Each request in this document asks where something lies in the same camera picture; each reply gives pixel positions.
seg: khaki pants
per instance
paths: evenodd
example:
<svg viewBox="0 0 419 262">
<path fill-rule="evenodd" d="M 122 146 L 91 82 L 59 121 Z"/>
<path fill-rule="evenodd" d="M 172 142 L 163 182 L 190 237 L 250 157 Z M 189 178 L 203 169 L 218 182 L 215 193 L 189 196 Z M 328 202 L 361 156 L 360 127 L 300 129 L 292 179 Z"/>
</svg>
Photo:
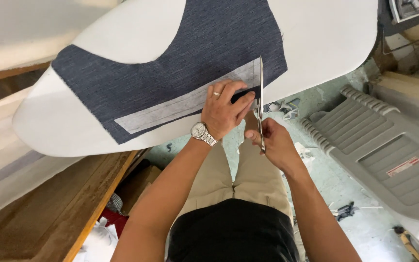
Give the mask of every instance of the khaki pants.
<svg viewBox="0 0 419 262">
<path fill-rule="evenodd" d="M 198 208 L 237 198 L 273 207 L 290 217 L 293 225 L 292 208 L 281 171 L 266 156 L 260 156 L 260 148 L 253 146 L 249 139 L 240 145 L 239 152 L 237 175 L 232 183 L 222 143 L 218 142 L 213 147 L 201 165 L 178 217 Z"/>
</svg>

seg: hand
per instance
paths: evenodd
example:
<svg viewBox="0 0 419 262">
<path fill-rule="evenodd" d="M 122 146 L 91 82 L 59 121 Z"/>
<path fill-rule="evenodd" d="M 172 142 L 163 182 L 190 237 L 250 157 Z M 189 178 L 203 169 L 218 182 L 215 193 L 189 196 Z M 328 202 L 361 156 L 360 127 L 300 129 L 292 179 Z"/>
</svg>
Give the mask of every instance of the hand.
<svg viewBox="0 0 419 262">
<path fill-rule="evenodd" d="M 208 87 L 206 102 L 201 112 L 201 121 L 206 124 L 208 132 L 216 140 L 220 140 L 234 127 L 238 126 L 255 98 L 255 92 L 251 91 L 239 98 L 234 104 L 230 98 L 235 91 L 247 88 L 243 81 L 222 80 L 214 86 Z"/>
<path fill-rule="evenodd" d="M 274 119 L 267 118 L 262 122 L 262 128 L 265 137 L 265 154 L 272 164 L 286 175 L 293 175 L 299 168 L 306 169 L 285 127 Z M 257 130 L 248 130 L 245 136 L 253 141 L 253 145 L 261 147 L 261 136 Z"/>
</svg>

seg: watch face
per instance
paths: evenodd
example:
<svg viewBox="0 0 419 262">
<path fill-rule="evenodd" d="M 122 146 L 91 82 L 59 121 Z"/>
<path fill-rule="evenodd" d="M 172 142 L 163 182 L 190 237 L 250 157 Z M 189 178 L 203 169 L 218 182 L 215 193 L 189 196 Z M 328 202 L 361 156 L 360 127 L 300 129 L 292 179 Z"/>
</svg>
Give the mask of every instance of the watch face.
<svg viewBox="0 0 419 262">
<path fill-rule="evenodd" d="M 192 129 L 190 130 L 190 134 L 195 138 L 202 136 L 204 132 L 205 125 L 201 122 L 198 122 L 195 125 L 193 125 Z"/>
</svg>

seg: black t-shirt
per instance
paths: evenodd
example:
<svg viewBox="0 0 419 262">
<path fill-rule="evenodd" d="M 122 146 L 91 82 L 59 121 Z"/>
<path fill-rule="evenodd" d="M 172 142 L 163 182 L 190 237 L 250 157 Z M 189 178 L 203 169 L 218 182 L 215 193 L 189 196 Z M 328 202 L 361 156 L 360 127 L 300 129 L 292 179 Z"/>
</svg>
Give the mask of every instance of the black t-shirt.
<svg viewBox="0 0 419 262">
<path fill-rule="evenodd" d="M 267 205 L 228 199 L 180 216 L 168 262 L 297 262 L 290 218 Z"/>
</svg>

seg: wristwatch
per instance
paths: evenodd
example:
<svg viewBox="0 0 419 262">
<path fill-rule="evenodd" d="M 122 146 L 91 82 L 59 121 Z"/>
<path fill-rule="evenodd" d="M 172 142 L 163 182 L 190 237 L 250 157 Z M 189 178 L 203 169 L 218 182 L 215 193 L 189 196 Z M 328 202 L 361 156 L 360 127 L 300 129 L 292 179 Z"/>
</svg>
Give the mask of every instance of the wristwatch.
<svg viewBox="0 0 419 262">
<path fill-rule="evenodd" d="M 195 125 L 193 125 L 192 129 L 190 129 L 190 134 L 192 137 L 198 140 L 207 142 L 207 144 L 212 147 L 218 142 L 209 134 L 208 128 L 206 128 L 206 124 L 203 122 L 197 122 Z"/>
</svg>

